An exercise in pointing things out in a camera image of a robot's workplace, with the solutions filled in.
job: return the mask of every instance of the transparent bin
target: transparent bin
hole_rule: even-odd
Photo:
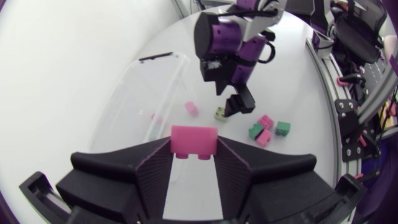
[[[189,63],[184,54],[171,53],[130,64],[105,107],[91,151],[111,152],[160,139],[170,134],[176,120],[193,119],[184,106],[197,103],[185,78]]]

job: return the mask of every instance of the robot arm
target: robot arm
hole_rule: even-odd
[[[216,83],[221,95],[227,85],[236,90],[226,101],[226,117],[251,113],[255,102],[246,83],[257,62],[268,63],[275,56],[271,42],[275,34],[268,27],[282,17],[286,0],[237,0],[223,14],[203,12],[195,26],[195,50],[201,60],[205,82]],[[265,45],[270,46],[267,60],[260,60]]]

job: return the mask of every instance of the small pink block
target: small pink block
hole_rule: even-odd
[[[263,130],[260,136],[256,139],[256,143],[261,147],[266,147],[271,140],[271,135],[271,132],[269,132],[268,130]]]
[[[270,129],[274,125],[274,121],[266,114],[264,114],[264,116],[262,116],[257,122],[261,124],[264,129]]]
[[[217,128],[173,125],[170,152],[179,159],[196,154],[199,159],[208,160],[217,152],[217,139]]]
[[[396,106],[397,105],[395,103],[391,106],[391,110],[389,113],[390,116],[395,116],[397,114]]]
[[[198,108],[191,101],[185,103],[184,106],[185,109],[187,109],[188,113],[190,113],[192,116],[199,115]]]
[[[365,139],[363,139],[363,136],[362,136],[362,135],[361,135],[361,137],[359,137],[358,141],[361,143],[361,145],[362,145],[363,147],[366,147],[366,146],[367,146],[366,141],[365,141]]]
[[[339,85],[339,86],[348,86],[349,83],[340,81],[340,78],[341,77],[337,77],[337,79],[336,79],[337,85]]]
[[[152,115],[150,116],[150,119],[153,121],[154,118],[155,118],[155,114],[152,114]],[[161,123],[162,121],[163,121],[162,116],[159,116],[159,117],[157,118],[156,123]]]

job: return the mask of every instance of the pink block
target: pink block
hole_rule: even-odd
[[[264,129],[270,129],[274,125],[274,121],[266,114],[264,114],[264,116],[262,116],[257,122],[261,124]]]
[[[152,114],[152,115],[150,116],[150,119],[153,121],[154,118],[155,118],[155,114]],[[156,123],[161,123],[162,121],[163,121],[162,116],[159,116],[159,117],[157,118]]]
[[[339,86],[348,86],[349,83],[340,81],[340,78],[341,77],[337,77],[337,79],[336,79],[337,85],[339,85]]]
[[[365,139],[363,139],[363,136],[362,136],[362,135],[361,135],[361,137],[359,137],[358,141],[361,143],[361,145],[362,145],[363,147],[366,147],[366,146],[367,146],[366,141],[365,141]]]
[[[261,147],[266,147],[271,140],[271,135],[271,132],[269,132],[268,130],[263,130],[260,136],[256,139],[256,143]]]
[[[391,110],[389,113],[390,116],[395,116],[397,114],[396,106],[397,105],[395,103],[391,106]]]
[[[208,160],[217,152],[217,139],[217,128],[173,125],[170,152],[179,159],[196,154],[199,159]]]
[[[187,109],[188,113],[190,113],[192,116],[199,115],[198,108],[191,101],[185,103],[184,106],[185,109]]]

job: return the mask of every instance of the green block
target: green block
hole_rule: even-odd
[[[276,126],[276,135],[286,136],[290,131],[290,123],[278,122]]]
[[[224,108],[218,107],[216,113],[214,114],[214,118],[216,118],[217,121],[226,122],[228,118],[224,117],[224,111]]]
[[[264,127],[261,124],[256,123],[253,125],[253,128],[249,129],[249,137],[256,140],[263,130]]]

